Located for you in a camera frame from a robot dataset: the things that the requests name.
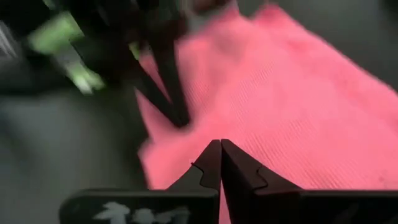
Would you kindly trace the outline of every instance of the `microfiber cloth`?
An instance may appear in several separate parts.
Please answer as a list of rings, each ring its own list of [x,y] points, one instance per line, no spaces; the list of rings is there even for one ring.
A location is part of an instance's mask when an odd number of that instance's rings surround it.
[[[275,5],[231,8],[177,45],[192,123],[176,129],[142,95],[150,186],[166,189],[212,139],[230,139],[304,189],[398,189],[394,90]],[[162,88],[153,59],[142,59]],[[229,223],[221,199],[220,223]]]

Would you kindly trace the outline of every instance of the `pink cloth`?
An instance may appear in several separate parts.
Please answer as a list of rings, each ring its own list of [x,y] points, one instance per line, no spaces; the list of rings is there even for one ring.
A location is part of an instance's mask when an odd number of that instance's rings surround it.
[[[277,6],[252,21],[231,9],[182,40],[178,56],[192,124],[175,129],[139,96],[152,188],[221,138],[305,189],[398,188],[396,93]],[[160,83],[152,59],[142,64]]]

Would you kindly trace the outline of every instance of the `pink towel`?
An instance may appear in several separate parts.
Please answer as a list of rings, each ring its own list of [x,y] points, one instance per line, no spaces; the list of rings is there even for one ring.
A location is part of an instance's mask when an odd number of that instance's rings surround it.
[[[305,189],[398,188],[396,93],[277,6],[251,21],[230,9],[177,48],[192,124],[173,128],[139,96],[152,188],[221,138]],[[142,64],[160,83],[153,60]]]

